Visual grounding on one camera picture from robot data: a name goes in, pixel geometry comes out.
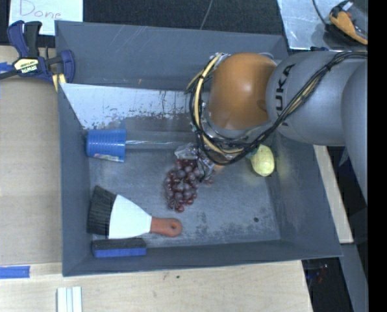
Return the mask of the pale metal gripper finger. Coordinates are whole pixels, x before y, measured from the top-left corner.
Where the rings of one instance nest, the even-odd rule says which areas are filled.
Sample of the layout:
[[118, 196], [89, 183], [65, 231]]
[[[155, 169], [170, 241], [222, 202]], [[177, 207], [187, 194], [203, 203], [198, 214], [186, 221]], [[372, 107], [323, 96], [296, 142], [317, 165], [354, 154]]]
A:
[[214, 171], [214, 163], [209, 159], [198, 160], [200, 182], [209, 180]]
[[175, 150], [175, 156], [181, 160], [197, 160], [199, 156], [199, 150], [194, 143], [190, 142], [179, 146]]

